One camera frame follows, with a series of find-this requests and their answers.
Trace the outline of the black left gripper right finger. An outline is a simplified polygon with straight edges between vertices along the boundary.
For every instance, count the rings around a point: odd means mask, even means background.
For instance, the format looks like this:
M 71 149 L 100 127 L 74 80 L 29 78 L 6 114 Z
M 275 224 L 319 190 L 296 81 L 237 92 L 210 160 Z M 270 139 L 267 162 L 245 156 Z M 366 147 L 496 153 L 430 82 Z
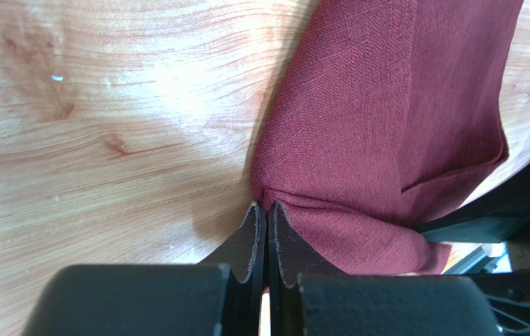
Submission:
M 497 335 L 490 304 L 464 276 L 349 276 L 268 214 L 273 335 Z

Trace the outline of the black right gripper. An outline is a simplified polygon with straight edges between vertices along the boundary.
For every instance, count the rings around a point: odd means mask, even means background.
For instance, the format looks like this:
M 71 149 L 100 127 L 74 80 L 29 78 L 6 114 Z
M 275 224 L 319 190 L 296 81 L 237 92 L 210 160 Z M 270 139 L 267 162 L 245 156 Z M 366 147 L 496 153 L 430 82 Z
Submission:
M 530 335 L 530 219 L 524 224 L 529 217 L 530 163 L 485 195 L 417 228 L 432 243 L 492 244 L 510 237 L 505 245 L 511 272 L 470 275 L 488 298 L 502 335 Z

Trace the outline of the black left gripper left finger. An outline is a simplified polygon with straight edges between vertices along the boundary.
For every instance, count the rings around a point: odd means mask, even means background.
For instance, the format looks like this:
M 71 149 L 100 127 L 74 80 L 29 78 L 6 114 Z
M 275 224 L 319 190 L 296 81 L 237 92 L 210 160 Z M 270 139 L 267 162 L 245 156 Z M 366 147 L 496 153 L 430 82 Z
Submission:
M 257 335 L 265 212 L 195 265 L 71 265 L 46 285 L 25 335 Z

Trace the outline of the dark red cloth napkin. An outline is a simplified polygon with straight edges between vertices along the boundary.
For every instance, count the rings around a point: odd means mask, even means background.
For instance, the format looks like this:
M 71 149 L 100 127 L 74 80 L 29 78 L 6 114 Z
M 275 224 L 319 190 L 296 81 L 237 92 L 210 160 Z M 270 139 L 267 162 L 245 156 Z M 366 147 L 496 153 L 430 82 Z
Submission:
M 500 164 L 521 1 L 320 1 L 251 164 L 254 197 L 349 274 L 439 274 L 416 227 Z

